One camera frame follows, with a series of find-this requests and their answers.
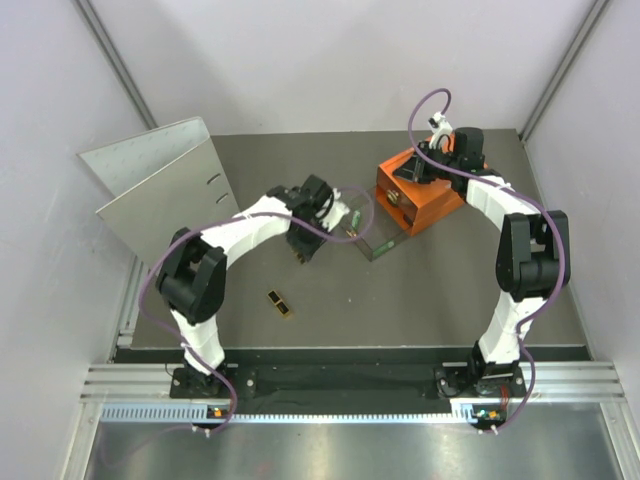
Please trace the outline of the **green tube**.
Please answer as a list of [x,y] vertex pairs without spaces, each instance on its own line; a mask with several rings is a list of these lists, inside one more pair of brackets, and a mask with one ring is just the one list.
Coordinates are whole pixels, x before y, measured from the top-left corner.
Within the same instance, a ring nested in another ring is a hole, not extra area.
[[395,246],[396,242],[394,240],[390,240],[388,242],[386,242],[385,244],[383,244],[382,246],[378,247],[373,254],[375,256],[380,256],[383,255],[384,253],[386,253],[387,251],[389,251],[390,249],[392,249]]
[[357,229],[359,224],[360,224],[360,221],[361,221],[361,212],[360,211],[355,211],[353,213],[353,216],[352,216],[352,219],[351,219],[351,226],[354,229]]

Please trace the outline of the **clear drawer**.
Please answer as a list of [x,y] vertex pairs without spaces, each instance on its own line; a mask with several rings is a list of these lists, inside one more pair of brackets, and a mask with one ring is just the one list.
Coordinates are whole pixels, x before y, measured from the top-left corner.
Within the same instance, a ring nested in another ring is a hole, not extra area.
[[403,191],[396,188],[377,187],[377,193],[383,207],[392,216],[402,219],[406,223],[412,223],[415,216],[415,205]]
[[[345,187],[342,190],[342,199],[349,206],[350,213],[341,220],[340,227],[347,237],[356,238],[354,244],[368,261],[379,259],[409,238],[408,230],[398,224],[382,206],[376,187],[365,192],[356,187]],[[357,229],[351,226],[355,211],[361,212],[361,221]],[[373,254],[378,247],[390,240],[396,242],[392,249],[380,256]]]

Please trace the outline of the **black gold eyeshadow palette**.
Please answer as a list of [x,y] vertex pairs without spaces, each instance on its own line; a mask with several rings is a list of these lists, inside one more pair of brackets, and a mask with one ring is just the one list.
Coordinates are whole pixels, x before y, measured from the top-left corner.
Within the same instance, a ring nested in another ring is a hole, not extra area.
[[277,291],[269,291],[267,297],[282,317],[286,318],[291,315],[291,309]]

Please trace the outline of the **orange drawer box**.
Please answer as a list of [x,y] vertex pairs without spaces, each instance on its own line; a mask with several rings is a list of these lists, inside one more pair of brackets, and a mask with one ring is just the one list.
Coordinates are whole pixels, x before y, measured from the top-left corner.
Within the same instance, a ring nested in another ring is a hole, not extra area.
[[396,188],[403,191],[415,205],[412,223],[392,216],[398,224],[408,230],[410,237],[463,206],[463,200],[451,189],[449,181],[436,180],[427,185],[420,185],[393,176],[393,171],[408,160],[412,152],[413,149],[409,148],[379,164],[376,176],[376,192],[378,186]]

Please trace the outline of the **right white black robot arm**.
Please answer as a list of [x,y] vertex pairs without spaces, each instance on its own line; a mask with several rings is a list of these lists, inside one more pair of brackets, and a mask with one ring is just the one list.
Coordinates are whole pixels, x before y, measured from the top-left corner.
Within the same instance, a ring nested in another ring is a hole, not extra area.
[[568,218],[560,210],[544,211],[486,167],[481,129],[433,124],[431,130],[396,176],[419,184],[449,182],[500,232],[495,275],[501,293],[466,372],[469,388],[487,396],[513,375],[531,323],[568,283]]

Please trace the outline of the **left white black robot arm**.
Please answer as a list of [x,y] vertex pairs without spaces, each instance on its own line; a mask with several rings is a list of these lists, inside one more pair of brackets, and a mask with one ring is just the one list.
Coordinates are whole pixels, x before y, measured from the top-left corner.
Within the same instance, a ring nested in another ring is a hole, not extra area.
[[271,188],[224,224],[196,234],[187,228],[174,234],[176,248],[162,259],[156,290],[185,344],[185,370],[203,395],[216,396],[226,387],[216,315],[225,298],[229,267],[280,235],[305,263],[349,212],[338,190],[311,175],[301,186]]

